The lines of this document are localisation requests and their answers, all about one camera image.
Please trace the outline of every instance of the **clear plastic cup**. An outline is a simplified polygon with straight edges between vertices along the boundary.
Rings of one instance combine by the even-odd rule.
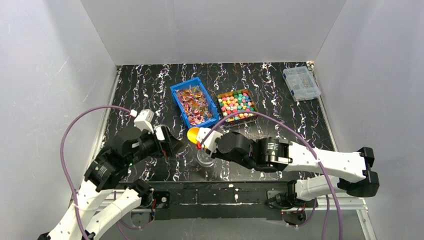
[[[212,167],[215,164],[215,159],[211,158],[205,150],[200,149],[197,152],[197,162],[204,168]]]

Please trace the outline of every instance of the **candy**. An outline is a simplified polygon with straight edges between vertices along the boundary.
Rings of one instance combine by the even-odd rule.
[[[206,97],[199,86],[178,89],[175,93],[191,126],[204,123],[212,118]]]

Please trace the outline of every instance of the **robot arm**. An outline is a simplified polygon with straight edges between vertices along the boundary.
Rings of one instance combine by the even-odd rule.
[[[85,230],[92,239],[100,239],[103,234],[131,210],[152,202],[153,188],[138,179],[123,194],[105,209],[94,215]]]
[[[128,168],[147,157],[174,156],[183,146],[182,142],[171,135],[167,126],[152,127],[150,121],[153,115],[151,110],[141,111],[134,120],[135,126],[122,129],[105,143],[84,174],[85,178],[77,194],[78,206],[72,204],[58,225],[49,233],[42,234],[39,239],[81,239],[76,208],[84,229],[90,226],[92,231],[100,230],[100,233],[94,232],[94,235],[99,236],[110,227],[110,223],[115,223],[119,216],[135,208],[133,205],[140,205],[141,196],[146,193],[144,189],[137,191],[136,183],[132,189],[127,190],[127,199],[125,197],[115,201],[96,219],[104,217],[105,213],[110,213],[110,216],[102,221],[98,220],[99,222],[91,221],[103,200],[128,175]]]
[[[202,146],[200,142],[210,132],[209,128],[191,128],[188,138],[197,148],[206,148],[211,158],[235,162],[248,169],[266,173],[276,171],[307,171],[322,174],[318,161],[305,146],[272,137],[251,140],[238,132],[221,134],[213,131]],[[333,152],[314,149],[325,167],[336,192],[354,197],[373,197],[380,186],[378,174],[371,171],[374,153],[369,147],[358,152]],[[288,183],[288,194],[277,197],[283,207],[299,201],[310,201],[330,194],[323,175],[294,180]]]

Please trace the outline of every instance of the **white wall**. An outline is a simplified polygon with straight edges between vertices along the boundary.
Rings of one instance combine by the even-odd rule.
[[[107,103],[116,67],[79,0],[0,6],[0,238],[37,239],[71,197],[62,134],[79,113]],[[76,186],[102,114],[84,118],[65,144]]]
[[[339,150],[374,148],[380,240],[424,235],[423,26],[424,1],[347,0],[315,62]]]
[[[116,65],[308,61],[346,0],[81,0]]]

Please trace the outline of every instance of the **black metal bracket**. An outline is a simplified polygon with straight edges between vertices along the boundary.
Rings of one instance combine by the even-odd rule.
[[[148,182],[154,188],[155,220],[265,218],[283,219],[281,210],[266,204],[268,191],[286,193],[283,181]],[[124,189],[122,182],[116,189]],[[161,206],[162,197],[167,201]],[[306,207],[313,207],[307,202]]]

